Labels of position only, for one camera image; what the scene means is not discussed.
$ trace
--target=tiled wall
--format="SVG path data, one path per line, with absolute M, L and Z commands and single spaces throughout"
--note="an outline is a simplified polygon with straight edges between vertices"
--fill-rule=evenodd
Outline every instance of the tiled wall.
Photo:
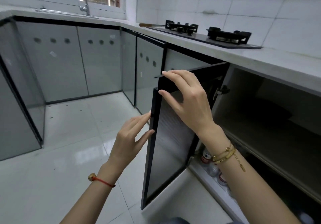
M 321 0 L 137 0 L 137 22 L 249 31 L 249 43 L 321 58 Z

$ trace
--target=open cabinet door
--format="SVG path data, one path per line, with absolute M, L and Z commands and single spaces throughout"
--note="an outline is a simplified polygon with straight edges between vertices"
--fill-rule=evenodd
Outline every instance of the open cabinet door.
M 190 70 L 205 89 L 211 108 L 228 67 L 228 63 L 222 62 Z M 158 91 L 163 89 L 170 92 L 178 102 L 183 102 L 182 93 L 166 77 L 158 78 L 158 87 L 153 91 L 150 118 L 150 129 L 154 129 L 155 133 L 147 145 L 142 210 L 187 167 L 199 141 Z

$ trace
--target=kitchen cabinet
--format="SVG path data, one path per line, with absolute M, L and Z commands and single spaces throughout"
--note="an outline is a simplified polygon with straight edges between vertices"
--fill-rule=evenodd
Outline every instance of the kitchen cabinet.
M 88 96 L 76 27 L 29 22 L 17 27 L 46 102 Z
M 17 35 L 14 23 L 0 27 L 0 55 L 40 140 L 43 140 L 45 99 Z
M 195 59 L 183 53 L 167 49 L 165 71 L 174 69 L 190 70 L 193 68 L 205 67 L 209 64 L 201 60 Z
M 0 160 L 40 149 L 39 142 L 0 69 Z
M 211 94 L 207 88 L 217 89 L 208 96 L 214 121 L 294 214 L 307 213 L 317 223 L 321 204 L 321 97 L 238 66 L 230 65 L 228 71 L 215 69 L 221 66 L 193 71 L 207 94 Z M 223 86 L 230 91 L 220 93 Z M 150 128 L 155 133 L 148 141 L 142 209 L 188 167 L 232 219 L 248 223 L 227 187 L 202 167 L 199 153 L 204 146 L 159 96 L 159 89 L 182 101 L 175 85 L 159 78 L 152 102 Z
M 136 107 L 142 113 L 151 109 L 153 88 L 161 74 L 164 43 L 147 36 L 137 37 Z
M 77 29 L 89 95 L 120 91 L 119 27 Z
M 136 80 L 136 32 L 121 31 L 122 90 L 135 105 Z

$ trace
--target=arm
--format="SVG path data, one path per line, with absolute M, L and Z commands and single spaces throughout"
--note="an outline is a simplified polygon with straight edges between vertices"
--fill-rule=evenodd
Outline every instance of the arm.
M 138 141 L 135 137 L 150 118 L 150 112 L 133 117 L 118 132 L 108 161 L 104 163 L 97 177 L 114 185 L 126 166 L 135 158 L 154 130 L 147 131 Z M 60 224 L 94 224 L 111 191 L 106 184 L 93 181 Z
M 182 92 L 184 102 L 178 103 L 170 93 L 160 90 L 182 121 L 192 129 L 213 155 L 222 153 L 230 141 L 213 122 L 207 95 L 195 75 L 184 70 L 163 72 Z M 251 224 L 300 224 L 283 201 L 240 153 L 236 153 L 246 169 L 243 172 L 235 157 L 219 164 L 235 198 Z

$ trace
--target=hand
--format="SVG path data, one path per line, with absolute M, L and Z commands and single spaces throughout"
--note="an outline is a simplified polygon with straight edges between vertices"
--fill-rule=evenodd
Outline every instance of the hand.
M 177 102 L 170 93 L 159 90 L 167 103 L 173 108 L 181 120 L 200 138 L 203 130 L 214 125 L 210 104 L 206 92 L 196 76 L 186 70 L 163 71 L 162 74 L 173 81 L 182 92 L 183 103 Z
M 125 122 L 118 132 L 107 163 L 116 167 L 119 172 L 122 172 L 134 160 L 145 142 L 155 132 L 153 129 L 148 130 L 138 141 L 135 141 L 135 137 L 149 118 L 150 112 L 142 116 L 132 117 Z

